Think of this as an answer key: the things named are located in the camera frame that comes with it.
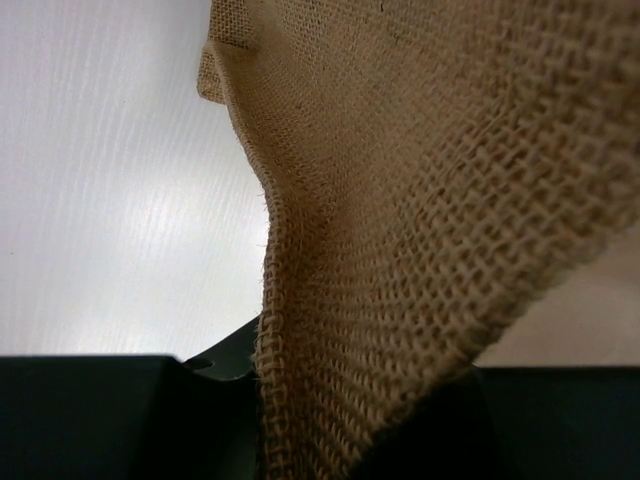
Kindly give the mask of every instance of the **wood grain surface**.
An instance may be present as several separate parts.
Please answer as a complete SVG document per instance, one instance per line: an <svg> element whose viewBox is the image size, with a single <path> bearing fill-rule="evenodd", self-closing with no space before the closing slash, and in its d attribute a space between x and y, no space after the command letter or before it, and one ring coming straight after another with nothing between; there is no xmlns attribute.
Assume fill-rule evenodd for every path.
<svg viewBox="0 0 640 480"><path fill-rule="evenodd" d="M0 354L203 350L260 310L262 189L210 0L0 2Z"/></svg>

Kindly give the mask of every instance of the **burlap fabric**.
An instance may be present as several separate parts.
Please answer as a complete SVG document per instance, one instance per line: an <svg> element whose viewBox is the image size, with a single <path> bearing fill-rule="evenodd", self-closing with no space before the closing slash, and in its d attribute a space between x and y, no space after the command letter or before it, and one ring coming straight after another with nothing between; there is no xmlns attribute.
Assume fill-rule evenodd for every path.
<svg viewBox="0 0 640 480"><path fill-rule="evenodd" d="M266 478L340 478L640 211L634 1L214 0L271 229Z"/></svg>

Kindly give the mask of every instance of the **woven fabric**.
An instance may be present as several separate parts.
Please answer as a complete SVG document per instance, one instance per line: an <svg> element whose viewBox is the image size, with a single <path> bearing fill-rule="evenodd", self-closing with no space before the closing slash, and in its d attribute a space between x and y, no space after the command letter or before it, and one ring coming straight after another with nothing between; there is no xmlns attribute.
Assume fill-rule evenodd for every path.
<svg viewBox="0 0 640 480"><path fill-rule="evenodd" d="M345 477L637 219L637 5L213 2L199 91L271 222L265 478Z"/></svg>

